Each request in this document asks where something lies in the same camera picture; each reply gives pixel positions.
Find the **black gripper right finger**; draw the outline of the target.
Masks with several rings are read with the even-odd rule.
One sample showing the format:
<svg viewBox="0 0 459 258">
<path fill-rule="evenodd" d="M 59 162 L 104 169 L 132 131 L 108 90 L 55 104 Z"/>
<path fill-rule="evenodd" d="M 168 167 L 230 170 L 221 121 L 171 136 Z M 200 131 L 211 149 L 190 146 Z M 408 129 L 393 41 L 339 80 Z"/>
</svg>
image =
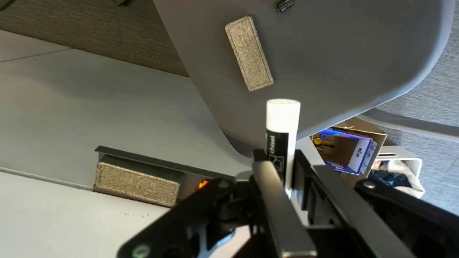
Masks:
<svg viewBox="0 0 459 258">
<path fill-rule="evenodd" d="M 327 166 L 296 151 L 293 199 L 309 225 L 314 258 L 415 258 L 373 207 Z"/>
</svg>

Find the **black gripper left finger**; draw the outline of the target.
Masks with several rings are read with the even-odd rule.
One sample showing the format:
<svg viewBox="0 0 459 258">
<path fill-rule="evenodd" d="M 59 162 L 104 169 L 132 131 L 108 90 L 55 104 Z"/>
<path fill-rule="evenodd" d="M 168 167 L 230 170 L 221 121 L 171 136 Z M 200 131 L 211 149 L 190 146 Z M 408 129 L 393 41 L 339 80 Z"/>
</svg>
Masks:
<svg viewBox="0 0 459 258">
<path fill-rule="evenodd" d="M 316 258 L 317 248 L 289 199 L 277 169 L 263 149 L 254 150 L 253 176 L 277 258 Z"/>
</svg>

